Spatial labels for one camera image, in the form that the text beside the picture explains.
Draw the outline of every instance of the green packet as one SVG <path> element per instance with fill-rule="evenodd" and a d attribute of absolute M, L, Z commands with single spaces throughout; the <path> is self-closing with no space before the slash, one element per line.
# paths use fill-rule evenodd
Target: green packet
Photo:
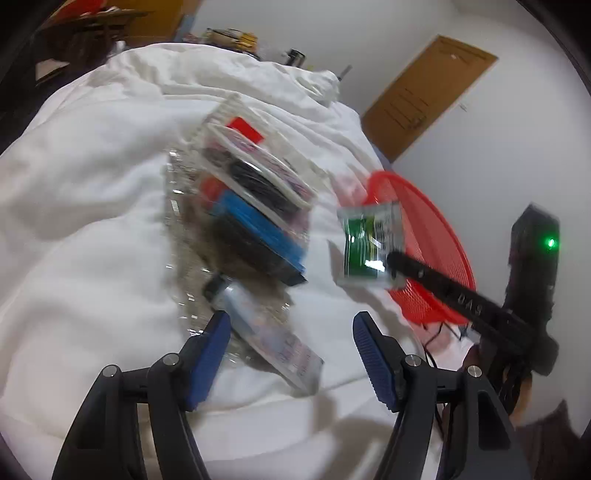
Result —
<path fill-rule="evenodd" d="M 406 278 L 386 269 L 388 254 L 404 251 L 400 204 L 348 207 L 337 214 L 345 231 L 345 260 L 337 284 L 404 288 Z"/>

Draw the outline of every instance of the green led light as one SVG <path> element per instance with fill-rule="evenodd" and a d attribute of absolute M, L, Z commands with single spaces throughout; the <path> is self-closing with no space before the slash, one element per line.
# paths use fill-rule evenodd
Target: green led light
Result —
<path fill-rule="evenodd" d="M 554 250 L 554 249 L 558 248 L 558 240 L 556 240 L 554 238 L 547 238 L 545 243 L 546 243 L 546 247 L 548 248 L 548 250 Z"/>

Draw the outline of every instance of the bed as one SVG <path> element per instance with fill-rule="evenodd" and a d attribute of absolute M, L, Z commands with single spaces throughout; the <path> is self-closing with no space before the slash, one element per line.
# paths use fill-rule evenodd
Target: bed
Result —
<path fill-rule="evenodd" d="M 163 224 L 165 149 L 231 93 L 335 176 L 381 169 L 330 72 L 209 46 L 126 51 L 56 92 L 0 158 L 0 431 L 34 480 L 50 479 L 98 372 L 151 365 L 186 328 L 170 291 Z M 395 415 L 375 397 L 351 334 L 367 310 L 407 353 L 422 354 L 385 290 L 342 289 L 333 192 L 311 216 L 308 283 L 289 290 L 290 323 L 325 361 L 320 392 L 296 396 L 272 372 L 225 366 L 189 419 L 213 479 L 373 477 Z M 470 346 L 436 355 L 458 368 Z M 158 478 L 146 410 L 142 448 Z M 423 478 L 435 477 L 431 436 Z"/>

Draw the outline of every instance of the door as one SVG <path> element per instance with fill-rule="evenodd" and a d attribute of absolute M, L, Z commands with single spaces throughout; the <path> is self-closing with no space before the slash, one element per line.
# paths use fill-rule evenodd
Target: door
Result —
<path fill-rule="evenodd" d="M 365 135 L 393 162 L 495 60 L 478 48 L 437 37 L 363 116 Z"/>

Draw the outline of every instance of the red mesh basket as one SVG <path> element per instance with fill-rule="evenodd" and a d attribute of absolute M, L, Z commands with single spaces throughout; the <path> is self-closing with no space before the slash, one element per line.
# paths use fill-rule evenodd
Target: red mesh basket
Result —
<path fill-rule="evenodd" d="M 391 171 L 377 171 L 368 180 L 364 205 L 398 200 L 406 254 L 420 260 L 462 285 L 476 289 L 466 254 L 452 228 L 435 205 L 414 185 Z M 466 319 L 437 300 L 413 280 L 403 290 L 390 290 L 392 298 L 411 322 L 438 323 L 444 320 L 464 325 Z"/>

